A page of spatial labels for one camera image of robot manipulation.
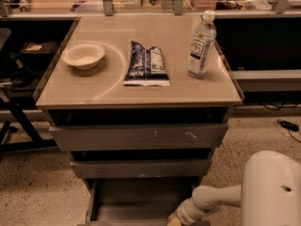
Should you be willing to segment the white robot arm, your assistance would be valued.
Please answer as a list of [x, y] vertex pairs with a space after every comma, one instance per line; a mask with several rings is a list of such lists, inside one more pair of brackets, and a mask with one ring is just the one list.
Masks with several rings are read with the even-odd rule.
[[223, 206], [241, 209], [241, 226], [301, 226], [301, 165], [273, 151], [247, 160], [242, 183], [197, 186], [172, 213], [166, 226], [192, 226]]

